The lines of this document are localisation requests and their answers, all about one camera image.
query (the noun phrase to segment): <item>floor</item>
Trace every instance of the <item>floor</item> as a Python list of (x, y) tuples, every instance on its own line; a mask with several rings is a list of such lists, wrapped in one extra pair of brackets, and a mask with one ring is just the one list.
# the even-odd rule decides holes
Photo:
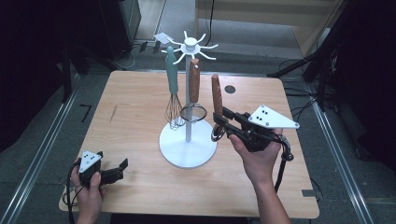
[[(141, 32), (136, 43), (149, 40), (152, 46), (151, 34), (156, 32), (164, 32), (176, 41), (184, 39), (182, 31), (193, 34), (193, 19), (182, 14), (182, 11), (193, 9), (192, 2), (139, 1), (141, 9), (149, 8), (149, 11), (147, 16), (142, 11)], [(157, 17), (149, 15), (153, 11)], [(146, 21), (145, 17), (154, 19)], [(199, 36), (208, 34), (206, 23), (205, 20), (199, 22)], [(208, 55), (218, 59), (207, 62), (206, 72), (265, 76), (293, 62), (288, 60), (302, 57), (287, 26), (214, 21), (212, 42), (219, 47), (210, 50)], [(162, 59), (161, 53), (135, 50), (118, 63), (132, 64), (124, 69), (163, 70)], [(32, 120), (21, 139), (0, 154), (1, 223), (67, 223), (67, 214), (58, 208), (64, 177), (70, 161), (79, 152), (110, 73), (101, 64), (91, 62), (91, 65), (88, 75), (75, 77), (75, 93), (67, 104), (61, 104), (62, 89), (59, 89)], [(282, 77), (284, 86), (315, 92), (316, 82), (304, 83), (303, 71), (300, 68)], [(310, 98), (289, 96), (288, 101), (293, 109), (305, 105)], [(83, 105), (92, 105), (92, 112), (84, 121), (87, 108)], [(344, 123), (332, 110), (332, 102), (327, 103), (325, 113), (313, 104), (299, 119), (305, 128), (299, 129), (298, 135), (317, 192), (320, 215), (316, 219), (293, 219), (292, 222), (393, 223), (396, 218), (394, 173), (380, 162), (357, 158)], [(98, 223), (109, 223), (110, 219), (110, 214), (103, 214)], [(248, 220), (258, 223), (255, 218)]]

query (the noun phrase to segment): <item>cable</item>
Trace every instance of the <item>cable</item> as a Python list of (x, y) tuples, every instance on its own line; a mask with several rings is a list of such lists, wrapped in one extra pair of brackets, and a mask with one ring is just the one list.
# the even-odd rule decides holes
[(275, 192), (277, 193), (277, 191), (279, 190), (280, 183), (282, 182), (283, 173), (285, 172), (286, 161), (291, 161), (291, 160), (293, 159), (293, 156), (291, 155), (291, 153), (290, 153), (290, 147), (289, 147), (288, 144), (285, 142), (285, 140), (282, 140), (282, 139), (279, 137), (279, 135), (276, 134), (276, 133), (272, 133), (272, 134), (273, 134), (276, 138), (274, 138), (274, 137), (269, 137), (269, 136), (266, 136), (266, 135), (258, 134), (258, 133), (257, 133), (257, 135), (258, 135), (260, 138), (265, 138), (265, 139), (268, 139), (268, 140), (270, 140), (270, 141), (277, 142), (277, 143), (279, 143), (279, 144), (282, 146), (282, 151), (283, 151), (283, 153), (282, 153), (282, 161), (280, 162), (279, 171), (277, 172), (276, 183), (275, 183), (275, 185), (274, 185)]
[(73, 173), (73, 170), (76, 166), (81, 164), (81, 158), (78, 158), (78, 160), (73, 163), (72, 167), (70, 167), (69, 170), (69, 174), (67, 175), (67, 180), (66, 180), (66, 205), (67, 205), (67, 210), (68, 210), (68, 215), (69, 215), (69, 222), (70, 224), (75, 224), (75, 220), (73, 217), (73, 206), (75, 206), (76, 204), (74, 203), (74, 200), (76, 199), (77, 195), (81, 192), (81, 190), (83, 189), (83, 187), (76, 193), (75, 197), (73, 198), (73, 201), (70, 202), (70, 179)]
[(300, 60), (299, 60), (299, 59), (289, 59), (289, 60), (283, 61), (283, 62), (280, 63), (279, 66), (278, 66), (279, 71), (282, 70), (282, 69), (280, 69), (280, 67), (282, 66), (282, 64), (288, 63), (288, 62), (296, 62), (296, 61), (300, 61)]
[(138, 49), (138, 46), (136, 46), (136, 47), (131, 49), (132, 64), (125, 66), (125, 65), (121, 65), (121, 64), (117, 63), (116, 61), (113, 61), (113, 63), (116, 64), (118, 67), (121, 67), (121, 68), (124, 68), (124, 69), (127, 69), (127, 68), (130, 68), (130, 67), (134, 66), (134, 49)]
[(205, 26), (206, 26), (206, 30), (209, 32), (209, 26), (207, 25), (206, 0), (204, 0), (204, 9), (205, 9)]
[(309, 91), (302, 91), (302, 90), (298, 90), (298, 89), (294, 89), (294, 88), (288, 88), (285, 87), (284, 88), (285, 91), (299, 91), (299, 92), (303, 92), (304, 94), (294, 94), (294, 93), (286, 93), (287, 96), (311, 96), (311, 97), (316, 97), (317, 94), (316, 93), (312, 93)]
[(310, 107), (311, 105), (313, 105), (315, 102), (317, 101), (317, 98), (312, 98), (308, 101), (308, 103), (306, 103), (304, 106), (300, 106), (300, 107), (295, 107), (293, 108), (291, 111), (295, 110), (295, 109), (301, 109), (299, 112), (295, 113), (293, 115), (293, 117), (297, 116), (297, 120), (296, 122), (298, 122), (300, 120), (300, 116), (303, 114), (304, 110), (306, 110), (308, 107)]
[(205, 46), (207, 46), (210, 42), (210, 39), (212, 38), (212, 21), (213, 21), (213, 10), (215, 7), (215, 0), (212, 0), (212, 10), (210, 12), (210, 23), (209, 23), (209, 38), (207, 39), (207, 42)]

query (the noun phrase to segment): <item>white triangular marker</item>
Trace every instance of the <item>white triangular marker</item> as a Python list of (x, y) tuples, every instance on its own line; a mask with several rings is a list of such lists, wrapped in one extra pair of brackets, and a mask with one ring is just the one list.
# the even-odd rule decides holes
[(284, 128), (298, 129), (300, 124), (294, 120), (277, 113), (266, 105), (261, 105), (249, 118), (250, 123), (257, 124), (267, 129)]
[(84, 151), (82, 153), (81, 165), (79, 166), (79, 172), (84, 173), (88, 168), (93, 166), (97, 161), (102, 159), (102, 157), (96, 153), (90, 151)]
[(167, 35), (167, 34), (165, 34), (165, 33), (156, 34), (154, 37), (155, 37), (158, 41), (160, 41), (162, 44), (167, 44), (167, 43), (169, 43), (168, 38), (170, 38), (171, 40), (173, 40), (172, 37), (170, 37), (169, 35)]

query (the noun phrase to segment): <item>wrist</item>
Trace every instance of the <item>wrist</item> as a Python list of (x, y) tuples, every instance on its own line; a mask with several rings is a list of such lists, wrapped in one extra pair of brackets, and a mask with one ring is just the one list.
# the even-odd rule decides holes
[(93, 224), (95, 223), (96, 219), (97, 217), (84, 216), (83, 214), (79, 214), (77, 224)]
[(273, 180), (269, 181), (255, 181), (253, 182), (253, 188), (256, 191), (256, 193), (272, 193), (275, 192), (274, 188), (274, 182)]

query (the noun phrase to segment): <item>wooden table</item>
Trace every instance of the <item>wooden table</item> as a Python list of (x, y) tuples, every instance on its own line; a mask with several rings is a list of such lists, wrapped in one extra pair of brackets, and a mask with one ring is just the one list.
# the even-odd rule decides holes
[[(214, 121), (211, 76), (201, 75), (199, 104)], [(261, 104), (291, 118), (279, 79), (220, 76), (223, 105), (234, 112), (254, 112)], [(185, 75), (178, 76), (178, 96), (185, 103)], [(226, 93), (232, 85), (235, 93)], [(258, 217), (256, 196), (242, 160), (223, 137), (209, 162), (180, 169), (167, 161), (159, 147), (170, 98), (165, 73), (116, 71), (110, 75), (87, 132), (82, 151), (104, 152), (102, 169), (118, 167), (128, 158), (124, 178), (106, 185), (103, 211), (162, 215)], [(295, 130), (285, 130), (295, 159), (288, 162), (279, 197), (290, 217), (315, 218), (318, 205)], [(276, 178), (279, 160), (276, 161)], [(305, 197), (303, 192), (310, 193)], [(62, 210), (67, 208), (60, 202)]]

